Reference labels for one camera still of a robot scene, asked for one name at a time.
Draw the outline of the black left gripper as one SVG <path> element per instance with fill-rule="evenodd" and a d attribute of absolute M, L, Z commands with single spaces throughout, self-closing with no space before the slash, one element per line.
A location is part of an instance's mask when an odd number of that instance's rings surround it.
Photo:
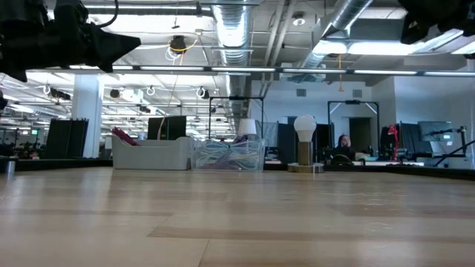
<path fill-rule="evenodd" d="M 92 62 L 112 73 L 113 63 L 141 44 L 138 37 L 95 24 L 49 19 L 43 0 L 14 0 L 14 78 L 19 81 L 27 81 L 27 70 Z"/>

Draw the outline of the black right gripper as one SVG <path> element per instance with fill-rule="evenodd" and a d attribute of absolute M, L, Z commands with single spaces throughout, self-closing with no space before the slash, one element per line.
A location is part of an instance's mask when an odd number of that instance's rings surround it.
<path fill-rule="evenodd" d="M 475 0 L 397 0 L 414 16 L 432 18 L 441 32 L 461 30 L 463 36 L 475 35 Z M 400 42 L 412 45 L 428 34 L 425 24 L 405 16 Z"/>

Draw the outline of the white building column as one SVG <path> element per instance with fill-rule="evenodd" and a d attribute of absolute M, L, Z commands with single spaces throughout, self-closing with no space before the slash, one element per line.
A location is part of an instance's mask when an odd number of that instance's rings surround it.
<path fill-rule="evenodd" d="M 73 119 L 88 120 L 83 157 L 97 158 L 102 124 L 103 83 L 98 74 L 76 74 L 73 86 Z"/>

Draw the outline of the black monitor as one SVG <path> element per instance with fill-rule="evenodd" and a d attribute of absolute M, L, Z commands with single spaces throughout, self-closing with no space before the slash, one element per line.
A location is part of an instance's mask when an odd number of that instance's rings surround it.
<path fill-rule="evenodd" d="M 176 140 L 186 136 L 186 117 L 149 118 L 147 139 Z"/>

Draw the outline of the black cabinet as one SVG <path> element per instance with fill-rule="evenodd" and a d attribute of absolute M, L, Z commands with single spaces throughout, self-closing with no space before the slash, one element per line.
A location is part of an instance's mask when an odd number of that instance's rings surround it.
<path fill-rule="evenodd" d="M 82 158 L 87 130 L 87 119 L 52 119 L 47 134 L 45 159 Z"/>

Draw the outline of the white plastic bin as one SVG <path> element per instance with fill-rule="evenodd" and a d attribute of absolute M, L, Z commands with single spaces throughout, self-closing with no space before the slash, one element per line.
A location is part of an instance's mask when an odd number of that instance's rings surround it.
<path fill-rule="evenodd" d="M 176 140 L 139 140 L 129 145 L 118 136 L 112 136 L 112 158 L 115 169 L 185 171 L 191 168 L 194 140 L 180 137 Z"/>

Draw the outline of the grey monitor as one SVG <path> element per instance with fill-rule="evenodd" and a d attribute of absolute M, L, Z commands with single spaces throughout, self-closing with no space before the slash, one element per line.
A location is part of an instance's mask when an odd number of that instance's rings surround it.
<path fill-rule="evenodd" d="M 453 140 L 451 122 L 419 121 L 419 137 L 424 142 L 449 142 Z"/>

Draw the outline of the red hanging object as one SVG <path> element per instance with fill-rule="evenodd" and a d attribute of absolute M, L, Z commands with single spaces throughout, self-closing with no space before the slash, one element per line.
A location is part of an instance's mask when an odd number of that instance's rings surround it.
<path fill-rule="evenodd" d="M 398 129 L 397 129 L 396 125 L 390 125 L 388 127 L 387 134 L 389 136 L 393 136 L 393 138 L 394 138 L 394 142 L 393 142 L 394 151 L 397 151 L 398 148 L 399 148 L 399 132 L 398 132 Z"/>

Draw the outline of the long ceiling light bar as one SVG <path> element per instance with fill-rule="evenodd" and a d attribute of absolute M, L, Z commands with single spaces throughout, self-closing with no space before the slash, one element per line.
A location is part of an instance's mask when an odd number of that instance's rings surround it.
<path fill-rule="evenodd" d="M 232 74 L 335 74 L 351 76 L 428 76 L 428 77 L 453 77 L 475 78 L 475 71 L 452 70 L 367 70 L 367 69 L 340 69 L 340 68 L 294 68 L 294 67 L 210 67 L 210 66 L 185 66 L 185 65 L 114 65 L 114 73 L 120 74 L 180 74 L 206 73 Z"/>

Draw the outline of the person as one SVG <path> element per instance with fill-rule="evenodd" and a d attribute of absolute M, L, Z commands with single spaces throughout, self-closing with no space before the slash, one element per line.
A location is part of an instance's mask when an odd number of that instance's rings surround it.
<path fill-rule="evenodd" d="M 356 159 L 356 151 L 352 148 L 351 140 L 348 135 L 340 135 L 337 146 L 332 150 L 332 155 L 346 156 L 352 161 Z"/>

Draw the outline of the white bulb lamp brass base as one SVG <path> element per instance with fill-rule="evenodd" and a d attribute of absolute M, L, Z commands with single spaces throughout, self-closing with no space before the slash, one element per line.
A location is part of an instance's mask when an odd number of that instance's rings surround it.
<path fill-rule="evenodd" d="M 297 162 L 288 164 L 288 171 L 312 174 L 324 172 L 324 165 L 315 163 L 313 160 L 312 138 L 316 128 L 315 118 L 309 114 L 295 119 L 294 129 L 298 135 L 298 156 Z"/>

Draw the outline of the white lampshade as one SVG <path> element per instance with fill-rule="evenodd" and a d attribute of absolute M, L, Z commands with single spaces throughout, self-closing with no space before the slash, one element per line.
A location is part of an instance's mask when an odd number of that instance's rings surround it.
<path fill-rule="evenodd" d="M 240 119 L 238 127 L 239 136 L 256 135 L 257 128 L 254 119 Z"/>

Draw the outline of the black chair back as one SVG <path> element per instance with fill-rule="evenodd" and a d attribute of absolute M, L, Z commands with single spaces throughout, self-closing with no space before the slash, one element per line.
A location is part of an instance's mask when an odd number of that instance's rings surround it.
<path fill-rule="evenodd" d="M 330 160 L 331 165 L 340 165 L 340 166 L 351 166 L 353 165 L 353 161 L 343 154 L 336 154 Z"/>

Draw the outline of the clear plastic bin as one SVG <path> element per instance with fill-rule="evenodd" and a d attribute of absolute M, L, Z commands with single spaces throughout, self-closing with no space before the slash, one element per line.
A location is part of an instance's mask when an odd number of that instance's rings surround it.
<path fill-rule="evenodd" d="M 191 167 L 200 170 L 259 172 L 263 170 L 264 154 L 263 140 L 240 143 L 206 140 L 195 146 Z"/>

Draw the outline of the black frame stand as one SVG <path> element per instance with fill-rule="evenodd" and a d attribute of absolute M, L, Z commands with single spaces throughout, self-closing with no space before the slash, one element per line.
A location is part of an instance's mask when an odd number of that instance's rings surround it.
<path fill-rule="evenodd" d="M 332 121 L 332 115 L 336 112 L 341 105 L 366 105 L 376 115 L 376 128 L 380 126 L 379 115 L 379 103 L 367 102 L 357 99 L 353 100 L 333 100 L 327 102 L 327 121 L 328 121 L 328 135 L 331 141 L 330 144 L 330 160 L 333 157 L 332 151 L 338 144 L 338 138 L 335 138 L 335 123 Z M 346 134 L 350 137 L 352 148 L 356 151 L 356 159 L 353 161 L 353 165 L 358 163 L 364 165 L 366 161 L 370 161 L 370 157 L 373 155 L 372 144 L 372 125 L 371 119 L 364 118 L 349 118 L 348 119 L 349 133 Z"/>

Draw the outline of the black table frame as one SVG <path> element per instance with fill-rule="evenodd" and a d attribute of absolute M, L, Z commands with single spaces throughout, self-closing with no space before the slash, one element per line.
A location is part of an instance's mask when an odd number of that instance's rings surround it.
<path fill-rule="evenodd" d="M 45 171 L 66 168 L 112 167 L 111 160 L 103 159 L 13 159 L 16 171 Z M 460 179 L 475 182 L 475 170 L 455 168 L 434 168 L 409 165 L 325 165 L 324 171 L 390 173 L 445 179 Z"/>

